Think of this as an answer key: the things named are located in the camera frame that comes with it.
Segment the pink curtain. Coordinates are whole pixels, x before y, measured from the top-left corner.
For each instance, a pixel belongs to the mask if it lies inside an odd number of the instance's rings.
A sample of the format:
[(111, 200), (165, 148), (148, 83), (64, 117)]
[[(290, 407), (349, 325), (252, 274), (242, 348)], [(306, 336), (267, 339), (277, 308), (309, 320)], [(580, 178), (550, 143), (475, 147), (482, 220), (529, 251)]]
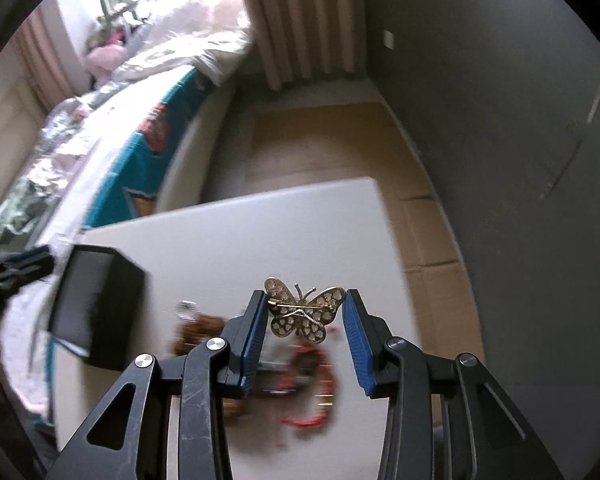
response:
[(244, 0), (268, 86), (366, 72), (364, 0)]
[(74, 96), (39, 10), (34, 10), (18, 27), (12, 36), (12, 44), (30, 85), (46, 110), (52, 110)]

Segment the white wall socket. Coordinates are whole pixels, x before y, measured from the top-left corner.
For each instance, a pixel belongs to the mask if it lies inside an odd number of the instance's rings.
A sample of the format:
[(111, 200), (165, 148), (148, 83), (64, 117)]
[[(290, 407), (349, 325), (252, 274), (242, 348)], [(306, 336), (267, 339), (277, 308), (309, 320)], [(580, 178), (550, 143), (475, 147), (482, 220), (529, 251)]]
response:
[(392, 32), (389, 32), (388, 30), (384, 30), (384, 32), (382, 33), (382, 41), (384, 42), (384, 46), (387, 49), (389, 49), (389, 50), (394, 49), (394, 35)]

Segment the black jewelry box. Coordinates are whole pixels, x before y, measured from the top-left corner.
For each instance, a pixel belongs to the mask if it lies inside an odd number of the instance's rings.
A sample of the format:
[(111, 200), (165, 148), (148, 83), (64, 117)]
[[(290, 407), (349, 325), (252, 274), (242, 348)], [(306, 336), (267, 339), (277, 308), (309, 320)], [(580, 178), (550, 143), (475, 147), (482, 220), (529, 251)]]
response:
[(50, 336), (88, 365), (124, 370), (146, 272), (116, 248), (72, 248), (50, 314)]

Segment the pink curtain right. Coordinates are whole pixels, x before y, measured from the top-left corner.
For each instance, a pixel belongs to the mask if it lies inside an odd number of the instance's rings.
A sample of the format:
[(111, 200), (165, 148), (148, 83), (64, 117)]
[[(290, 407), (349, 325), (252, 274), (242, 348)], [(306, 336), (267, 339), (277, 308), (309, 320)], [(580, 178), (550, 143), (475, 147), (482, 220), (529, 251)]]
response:
[(268, 86), (366, 72), (364, 0), (244, 0)]

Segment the white square table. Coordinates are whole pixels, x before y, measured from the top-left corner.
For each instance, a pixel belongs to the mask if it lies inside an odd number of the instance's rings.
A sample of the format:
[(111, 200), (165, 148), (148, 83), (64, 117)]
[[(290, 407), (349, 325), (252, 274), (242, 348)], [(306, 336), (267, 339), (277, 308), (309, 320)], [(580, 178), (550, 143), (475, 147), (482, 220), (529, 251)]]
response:
[[(367, 311), (384, 318), (393, 333), (419, 338), (391, 222), (370, 178), (154, 214), (91, 230), (84, 242), (117, 248), (148, 274), (133, 354), (170, 353), (179, 302), (230, 318), (270, 276), (305, 289), (356, 289)], [(326, 347), (337, 377), (332, 421), (302, 436), (274, 420), (271, 402), (254, 400), (247, 417), (227, 431), (236, 478), (377, 476), (387, 404), (364, 396), (342, 333), (330, 334)]]

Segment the beige padded headboard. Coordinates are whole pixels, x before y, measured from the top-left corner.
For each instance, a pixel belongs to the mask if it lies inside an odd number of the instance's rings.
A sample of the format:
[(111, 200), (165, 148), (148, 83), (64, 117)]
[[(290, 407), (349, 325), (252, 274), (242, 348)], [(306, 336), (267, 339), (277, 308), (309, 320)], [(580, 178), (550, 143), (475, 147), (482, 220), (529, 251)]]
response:
[(38, 143), (46, 113), (20, 78), (0, 101), (0, 203)]

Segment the white duvet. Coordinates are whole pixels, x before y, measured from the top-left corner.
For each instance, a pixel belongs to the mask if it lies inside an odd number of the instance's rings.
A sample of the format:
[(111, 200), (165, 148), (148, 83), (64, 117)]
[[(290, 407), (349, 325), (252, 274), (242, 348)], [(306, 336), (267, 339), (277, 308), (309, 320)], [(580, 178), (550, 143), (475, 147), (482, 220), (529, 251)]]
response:
[(140, 80), (190, 65), (220, 86), (234, 75), (252, 46), (244, 0), (185, 0), (159, 15), (138, 51), (112, 76)]

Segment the pink plush toy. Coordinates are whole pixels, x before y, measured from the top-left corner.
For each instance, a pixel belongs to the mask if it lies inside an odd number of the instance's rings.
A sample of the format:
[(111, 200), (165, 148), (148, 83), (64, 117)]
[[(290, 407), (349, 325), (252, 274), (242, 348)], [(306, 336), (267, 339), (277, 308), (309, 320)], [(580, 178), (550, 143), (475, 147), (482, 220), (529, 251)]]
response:
[(85, 59), (85, 66), (96, 79), (108, 78), (125, 57), (126, 49), (122, 44), (106, 44), (91, 50)]

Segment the pink curtain left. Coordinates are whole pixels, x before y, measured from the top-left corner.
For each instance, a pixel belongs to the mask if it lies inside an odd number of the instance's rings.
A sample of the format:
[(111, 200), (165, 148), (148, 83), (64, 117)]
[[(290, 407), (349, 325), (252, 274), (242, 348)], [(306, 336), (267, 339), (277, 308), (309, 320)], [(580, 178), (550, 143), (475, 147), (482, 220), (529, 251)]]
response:
[(34, 10), (18, 27), (12, 36), (12, 44), (30, 85), (46, 110), (52, 110), (74, 96), (39, 10)]

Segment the green patterned clothes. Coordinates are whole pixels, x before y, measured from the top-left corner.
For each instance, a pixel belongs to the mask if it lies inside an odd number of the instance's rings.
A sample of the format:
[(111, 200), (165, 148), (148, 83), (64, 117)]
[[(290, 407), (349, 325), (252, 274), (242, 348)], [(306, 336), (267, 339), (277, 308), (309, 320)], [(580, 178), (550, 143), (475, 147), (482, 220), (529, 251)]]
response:
[(67, 100), (47, 117), (32, 155), (0, 203), (0, 257), (33, 247), (50, 222), (98, 142), (86, 131), (93, 112), (91, 105)]

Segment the cardboard sheet on floor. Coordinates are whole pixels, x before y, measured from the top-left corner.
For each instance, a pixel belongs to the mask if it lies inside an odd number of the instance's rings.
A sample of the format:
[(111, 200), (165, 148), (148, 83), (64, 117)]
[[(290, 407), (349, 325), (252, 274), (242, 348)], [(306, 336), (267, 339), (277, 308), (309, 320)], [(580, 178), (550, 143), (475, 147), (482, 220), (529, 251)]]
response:
[(380, 188), (425, 351), (482, 356), (477, 308), (455, 237), (385, 105), (327, 105), (254, 118), (245, 193), (360, 177)]

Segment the dark grey wardrobe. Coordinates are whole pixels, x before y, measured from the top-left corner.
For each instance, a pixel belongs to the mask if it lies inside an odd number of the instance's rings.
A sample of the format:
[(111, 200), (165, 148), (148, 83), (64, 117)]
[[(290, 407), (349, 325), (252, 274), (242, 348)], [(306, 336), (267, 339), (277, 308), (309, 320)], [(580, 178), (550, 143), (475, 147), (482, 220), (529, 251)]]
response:
[(565, 0), (365, 5), (370, 76), (452, 226), (486, 362), (562, 474), (600, 479), (600, 42)]

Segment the bed with white blanket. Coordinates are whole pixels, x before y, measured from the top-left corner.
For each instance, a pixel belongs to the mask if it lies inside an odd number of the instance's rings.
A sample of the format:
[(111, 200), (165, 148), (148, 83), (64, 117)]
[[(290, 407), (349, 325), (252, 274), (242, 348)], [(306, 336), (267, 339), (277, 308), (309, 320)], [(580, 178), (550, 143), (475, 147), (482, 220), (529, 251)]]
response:
[(88, 230), (198, 204), (234, 91), (180, 66), (69, 99), (94, 107), (86, 131), (98, 142), (27, 250), (64, 260)]

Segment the gold butterfly brooch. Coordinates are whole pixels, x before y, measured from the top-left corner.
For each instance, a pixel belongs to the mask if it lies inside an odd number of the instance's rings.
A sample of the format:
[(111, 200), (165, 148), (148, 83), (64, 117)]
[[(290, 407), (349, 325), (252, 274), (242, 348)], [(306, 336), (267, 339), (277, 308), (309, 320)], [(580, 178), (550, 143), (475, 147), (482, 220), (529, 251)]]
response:
[(268, 312), (272, 316), (272, 334), (278, 338), (295, 334), (309, 344), (321, 344), (326, 339), (327, 327), (335, 321), (346, 299), (346, 291), (341, 287), (322, 292), (313, 287), (302, 292), (295, 284), (293, 292), (279, 278), (267, 278), (264, 290), (268, 295)]

